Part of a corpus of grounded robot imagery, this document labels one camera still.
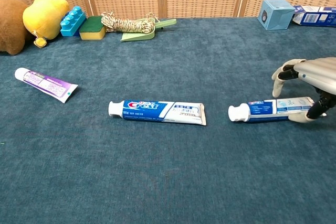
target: coiled rope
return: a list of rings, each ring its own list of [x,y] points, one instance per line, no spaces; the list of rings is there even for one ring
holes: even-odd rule
[[[132,20],[125,18],[115,18],[113,12],[102,13],[101,22],[106,26],[106,32],[122,31],[124,33],[143,33],[149,34],[153,31],[155,23],[151,18],[157,17],[153,13],[147,14],[147,18],[143,20]]]

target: crest toothpaste tube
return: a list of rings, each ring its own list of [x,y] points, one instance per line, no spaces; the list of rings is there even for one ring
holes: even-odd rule
[[[67,101],[78,86],[26,68],[18,68],[15,71],[15,78],[56,98],[62,103]]]
[[[228,116],[232,122],[263,122],[288,120],[289,114],[307,113],[314,105],[310,97],[271,99],[242,103],[238,107],[230,106]]]
[[[109,115],[126,120],[206,125],[202,103],[124,100],[110,102]]]

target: green plastic dustpan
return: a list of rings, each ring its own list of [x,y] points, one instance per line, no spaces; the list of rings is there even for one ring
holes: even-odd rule
[[[136,40],[147,40],[147,39],[152,39],[155,36],[155,29],[156,28],[161,28],[165,26],[171,26],[176,24],[176,19],[169,19],[165,21],[160,21],[160,22],[155,22],[154,18],[151,18],[151,20],[155,23],[154,29],[151,33],[149,34],[143,34],[143,33],[123,33],[121,41],[136,41]]]

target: cardboard box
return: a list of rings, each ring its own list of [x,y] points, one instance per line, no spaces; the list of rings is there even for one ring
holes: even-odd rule
[[[266,30],[287,29],[294,12],[286,0],[263,0],[258,20]]]
[[[301,26],[336,26],[336,7],[296,5],[293,22]]]

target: stuffed animal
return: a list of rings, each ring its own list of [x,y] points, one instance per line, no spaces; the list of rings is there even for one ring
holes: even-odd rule
[[[0,0],[0,51],[20,53],[33,36],[25,28],[22,14],[28,5],[21,0]]]
[[[42,48],[57,37],[61,20],[70,11],[66,0],[34,0],[23,12],[23,23],[36,36],[34,44]]]

